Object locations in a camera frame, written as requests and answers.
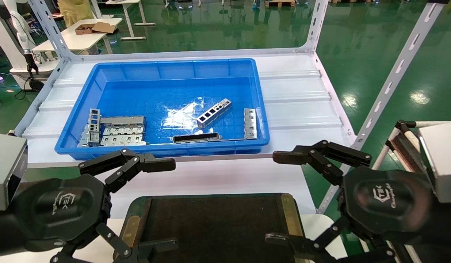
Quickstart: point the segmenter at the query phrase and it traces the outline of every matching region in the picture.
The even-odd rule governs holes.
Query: white table
[[[61,35],[63,39],[65,40],[66,45],[68,46],[69,50],[88,50],[91,47],[93,47],[99,40],[102,38],[104,39],[105,46],[107,47],[107,52],[109,54],[113,54],[112,48],[110,47],[110,42],[107,38],[107,33],[97,32],[87,35],[77,35],[74,31],[78,26],[82,24],[95,24],[97,22],[104,22],[108,23],[110,25],[118,25],[122,21],[121,18],[100,18],[100,19],[86,19],[86,20],[80,20],[74,25],[70,26],[69,28],[63,30],[61,32]],[[46,52],[46,51],[54,51],[53,45],[51,44],[50,40],[47,40],[43,42],[42,44],[38,45],[37,47],[33,48],[32,51],[34,52]]]
[[[155,23],[147,23],[146,18],[144,16],[144,10],[142,9],[141,0],[124,0],[115,2],[113,0],[108,0],[105,2],[106,5],[123,5],[123,11],[125,12],[126,17],[126,23],[128,25],[128,29],[130,30],[130,37],[122,37],[121,40],[135,40],[135,39],[146,39],[146,37],[135,37],[135,34],[133,33],[133,28],[131,26],[130,16],[128,15],[128,7],[132,4],[138,4],[139,5],[139,12],[141,12],[141,18],[142,23],[135,23],[135,26],[155,26]]]
[[[329,217],[319,214],[301,215],[301,218],[305,236],[313,240],[333,223]],[[123,226],[123,219],[109,219],[107,224],[115,233],[120,233]],[[345,251],[344,244],[340,237],[337,237],[326,247],[326,249],[335,258],[345,258],[347,256],[347,252]],[[49,262],[50,258],[55,256],[59,250],[61,249],[57,248],[39,253],[24,252],[0,256],[0,263],[46,263]],[[93,263],[110,263],[113,262],[112,255],[113,248],[101,237],[98,237],[85,248],[77,250],[74,254],[74,258]]]

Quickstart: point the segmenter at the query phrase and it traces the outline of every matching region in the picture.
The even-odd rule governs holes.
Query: table leg
[[[110,46],[110,42],[108,41],[107,35],[104,35],[104,43],[105,43],[105,47],[107,48],[107,53],[113,54],[112,47]]]
[[[155,26],[155,23],[146,23],[146,18],[144,17],[144,10],[142,9],[141,1],[139,1],[138,4],[139,12],[141,12],[142,23],[135,23],[135,26]]]
[[[135,37],[135,34],[133,33],[133,28],[131,27],[130,16],[128,15],[128,10],[127,10],[127,8],[130,5],[131,4],[123,4],[123,11],[125,12],[126,23],[128,24],[128,30],[130,30],[130,37],[121,37],[120,40],[146,39],[146,37]]]

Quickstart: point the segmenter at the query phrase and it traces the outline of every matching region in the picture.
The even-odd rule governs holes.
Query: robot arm
[[[336,143],[320,141],[274,152],[277,163],[309,164],[332,185],[339,185],[341,218],[312,241],[301,236],[268,233],[268,243],[290,246],[297,258],[316,263],[394,262],[394,244],[451,247],[451,203],[440,203],[425,174],[402,170],[375,171],[371,156]],[[328,159],[354,167],[343,176]],[[345,229],[373,245],[374,251],[336,260],[325,247]]]
[[[29,26],[27,22],[24,20],[22,15],[17,12],[16,3],[27,3],[26,0],[3,0],[6,8],[8,9],[11,20],[13,21],[13,26],[17,31],[17,37],[19,43],[24,50],[24,57],[27,62],[27,71],[29,72],[30,78],[33,77],[32,70],[35,70],[35,73],[39,74],[39,68],[34,60],[34,54],[32,53],[32,49],[35,47],[33,43],[30,42],[31,36],[29,35]]]
[[[83,262],[72,258],[101,235],[120,255],[119,261],[138,262],[138,254],[177,247],[174,238],[140,243],[129,248],[107,227],[110,217],[110,193],[115,193],[139,172],[175,170],[175,160],[158,159],[152,154],[136,154],[123,149],[78,165],[81,175],[75,179],[49,179],[18,190],[5,211],[0,211],[0,256],[22,251],[63,249],[52,262]],[[94,176],[118,168],[105,183]]]

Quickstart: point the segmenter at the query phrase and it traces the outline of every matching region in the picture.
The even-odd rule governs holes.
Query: silver metal part with rectangular holes
[[[144,116],[100,118],[100,123],[103,123],[103,125],[105,125],[105,126],[143,125],[144,124]]]
[[[107,126],[104,129],[103,136],[106,135],[132,135],[142,134],[144,131],[144,125],[119,125],[119,126]]]
[[[100,110],[91,108],[89,112],[89,135],[87,142],[90,146],[96,146],[100,143]]]
[[[102,137],[100,142],[102,146],[130,146],[130,145],[146,145],[142,141],[142,134],[132,135],[107,135]]]
[[[212,108],[204,112],[196,119],[198,128],[203,129],[206,126],[210,125],[220,115],[224,114],[224,112],[226,112],[231,106],[232,102],[227,99],[223,99],[220,103],[212,106]]]
[[[99,132],[100,131],[100,110],[96,108],[90,109],[89,113],[89,131],[90,132]]]
[[[246,108],[244,110],[244,118],[245,139],[257,139],[256,110],[254,108]]]
[[[221,140],[219,133],[203,133],[195,135],[181,135],[172,138],[173,143],[198,143]]]

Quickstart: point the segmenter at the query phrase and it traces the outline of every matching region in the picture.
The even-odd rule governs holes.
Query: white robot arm
[[[30,36],[30,28],[25,19],[17,12],[16,3],[27,3],[27,0],[3,0],[6,8],[8,9],[11,20],[13,21],[13,26],[16,28],[17,37],[19,43],[24,50],[24,57],[27,62],[27,71],[29,72],[30,78],[32,78],[32,69],[35,70],[35,73],[39,74],[39,68],[35,64],[34,54],[32,53],[32,49],[35,47],[33,43],[30,42],[32,38]]]

